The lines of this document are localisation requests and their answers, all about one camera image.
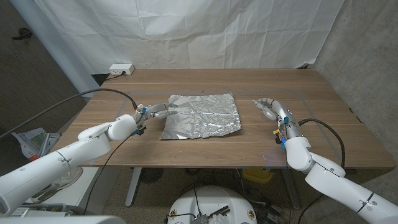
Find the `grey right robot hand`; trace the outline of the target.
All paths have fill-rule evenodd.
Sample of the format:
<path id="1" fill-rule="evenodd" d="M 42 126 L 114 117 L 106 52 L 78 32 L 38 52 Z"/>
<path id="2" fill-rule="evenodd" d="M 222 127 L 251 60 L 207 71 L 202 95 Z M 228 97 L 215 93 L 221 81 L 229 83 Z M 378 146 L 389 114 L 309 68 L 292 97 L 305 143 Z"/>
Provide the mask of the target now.
<path id="1" fill-rule="evenodd" d="M 303 136 L 292 112 L 279 101 L 271 98 L 261 98 L 252 100 L 252 103 L 262 111 L 266 118 L 277 122 L 281 139 L 288 140 Z"/>

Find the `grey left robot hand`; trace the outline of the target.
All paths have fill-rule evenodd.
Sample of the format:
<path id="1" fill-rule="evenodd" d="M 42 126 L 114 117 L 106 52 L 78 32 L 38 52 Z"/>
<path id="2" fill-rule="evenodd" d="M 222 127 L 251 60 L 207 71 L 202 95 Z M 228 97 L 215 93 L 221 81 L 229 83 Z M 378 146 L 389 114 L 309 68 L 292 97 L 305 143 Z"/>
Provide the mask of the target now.
<path id="1" fill-rule="evenodd" d="M 159 103 L 156 105 L 144 106 L 139 104 L 136 110 L 136 123 L 144 122 L 151 118 L 162 119 L 168 115 L 176 114 L 175 111 L 169 111 L 169 108 L 177 108 L 178 106 L 173 103 Z"/>

